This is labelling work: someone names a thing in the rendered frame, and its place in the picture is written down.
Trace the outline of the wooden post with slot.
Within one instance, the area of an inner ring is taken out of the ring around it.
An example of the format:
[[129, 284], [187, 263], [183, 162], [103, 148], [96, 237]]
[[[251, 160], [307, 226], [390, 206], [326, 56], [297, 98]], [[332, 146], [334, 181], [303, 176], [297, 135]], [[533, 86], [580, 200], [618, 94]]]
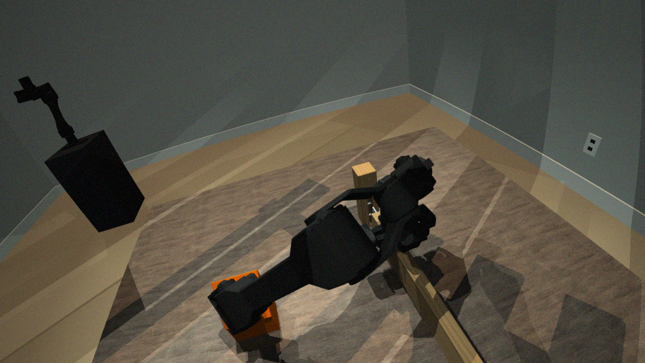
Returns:
[[[355, 188], [372, 188], [377, 183], [377, 170], [369, 162], [352, 167]], [[362, 224], [368, 224], [372, 219], [372, 208], [379, 211], [379, 206], [373, 196], [365, 200], [357, 200], [358, 217]]]

